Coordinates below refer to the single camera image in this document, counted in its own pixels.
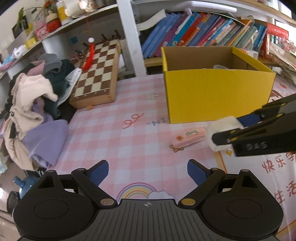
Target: rainbow print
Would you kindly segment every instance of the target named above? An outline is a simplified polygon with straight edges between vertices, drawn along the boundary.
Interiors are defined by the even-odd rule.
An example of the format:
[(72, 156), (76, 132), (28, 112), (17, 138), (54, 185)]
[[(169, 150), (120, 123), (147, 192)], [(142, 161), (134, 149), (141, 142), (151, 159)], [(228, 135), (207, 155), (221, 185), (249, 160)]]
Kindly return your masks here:
[(149, 194), (155, 191), (156, 189), (147, 183), (131, 183), (121, 189), (116, 200), (120, 202), (122, 198), (132, 199), (133, 196), (143, 196), (148, 198)]

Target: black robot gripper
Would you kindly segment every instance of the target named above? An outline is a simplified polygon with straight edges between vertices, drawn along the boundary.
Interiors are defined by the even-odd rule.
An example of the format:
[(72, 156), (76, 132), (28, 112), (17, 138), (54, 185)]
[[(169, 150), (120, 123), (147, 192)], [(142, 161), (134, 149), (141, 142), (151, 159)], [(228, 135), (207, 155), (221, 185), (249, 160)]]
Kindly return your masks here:
[(47, 171), (13, 211), (19, 241), (277, 240), (283, 210), (250, 170), (225, 174), (191, 159), (187, 171), (198, 187), (178, 204), (118, 204), (98, 187), (108, 171), (105, 160), (66, 175)]

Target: chessboard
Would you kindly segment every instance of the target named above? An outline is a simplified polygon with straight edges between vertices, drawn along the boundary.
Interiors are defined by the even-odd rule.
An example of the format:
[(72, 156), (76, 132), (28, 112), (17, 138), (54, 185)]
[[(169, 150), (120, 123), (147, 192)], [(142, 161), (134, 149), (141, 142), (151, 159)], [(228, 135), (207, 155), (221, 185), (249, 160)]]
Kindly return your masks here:
[[(120, 43), (117, 39), (95, 45), (92, 66), (82, 72), (71, 93), (72, 106), (79, 109), (115, 101), (119, 54)], [(89, 50), (82, 59), (80, 68), (88, 57)]]

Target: gray ribbed plate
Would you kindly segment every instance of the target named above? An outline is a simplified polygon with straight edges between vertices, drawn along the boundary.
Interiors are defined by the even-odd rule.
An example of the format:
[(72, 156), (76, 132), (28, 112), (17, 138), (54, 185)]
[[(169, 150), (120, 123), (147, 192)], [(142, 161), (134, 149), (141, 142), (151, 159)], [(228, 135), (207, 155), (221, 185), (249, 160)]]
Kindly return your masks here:
[[(118, 207), (100, 211), (86, 230), (64, 241), (165, 240), (230, 241), (210, 230), (194, 210), (179, 208), (171, 199), (124, 199)], [(275, 240), (275, 237), (264, 239)]]

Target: red tassel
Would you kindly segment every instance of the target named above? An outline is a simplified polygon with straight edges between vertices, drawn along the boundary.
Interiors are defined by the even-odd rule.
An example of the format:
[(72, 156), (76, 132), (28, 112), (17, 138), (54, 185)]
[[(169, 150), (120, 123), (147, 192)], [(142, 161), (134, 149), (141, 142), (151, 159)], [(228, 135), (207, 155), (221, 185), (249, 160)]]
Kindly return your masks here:
[(87, 60), (84, 64), (84, 66), (82, 67), (82, 69), (84, 71), (87, 71), (91, 68), (92, 66), (92, 61), (94, 60), (94, 43), (91, 43), (90, 47), (89, 47), (89, 56), (87, 57)]

